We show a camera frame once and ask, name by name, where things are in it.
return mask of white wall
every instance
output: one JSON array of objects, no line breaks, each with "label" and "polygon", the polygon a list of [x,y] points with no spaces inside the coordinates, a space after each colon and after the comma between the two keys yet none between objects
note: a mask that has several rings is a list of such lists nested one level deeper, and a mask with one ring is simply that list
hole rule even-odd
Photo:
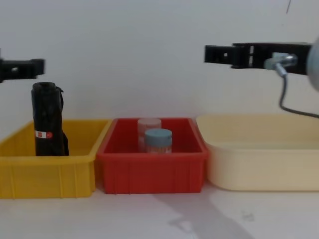
[{"label": "white wall", "polygon": [[[65,118],[280,112],[281,79],[204,64],[205,44],[307,41],[317,0],[2,0],[6,59],[45,58],[38,81],[64,90]],[[0,85],[0,136],[32,119],[35,80]],[[319,94],[291,75],[286,105],[319,112]]]}]

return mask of blue lid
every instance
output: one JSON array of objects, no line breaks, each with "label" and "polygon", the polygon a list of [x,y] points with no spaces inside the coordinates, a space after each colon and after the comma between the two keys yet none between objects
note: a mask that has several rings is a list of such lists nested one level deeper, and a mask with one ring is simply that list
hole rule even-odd
[{"label": "blue lid", "polygon": [[152,128],[145,132],[145,145],[151,147],[169,147],[172,144],[171,131],[164,128]]}]

